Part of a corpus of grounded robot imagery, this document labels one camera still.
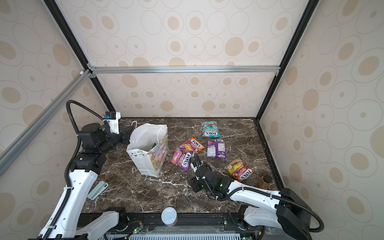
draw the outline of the candy bag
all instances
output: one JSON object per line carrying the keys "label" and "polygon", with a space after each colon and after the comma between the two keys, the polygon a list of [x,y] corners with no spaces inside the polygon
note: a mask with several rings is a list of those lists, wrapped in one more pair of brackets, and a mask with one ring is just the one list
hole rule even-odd
{"label": "candy bag", "polygon": [[201,128],[203,131],[203,137],[220,137],[216,121],[202,122]]}
{"label": "candy bag", "polygon": [[191,137],[185,143],[180,145],[181,148],[185,148],[188,150],[192,150],[195,153],[200,152],[203,148],[205,148],[198,140]]}
{"label": "candy bag", "polygon": [[254,170],[247,167],[240,158],[233,160],[225,168],[239,182],[247,179],[254,172]]}
{"label": "candy bag", "polygon": [[176,147],[169,162],[188,172],[194,154],[192,150]]}
{"label": "candy bag", "polygon": [[225,143],[222,139],[208,139],[207,140],[207,157],[227,158],[225,152]]}

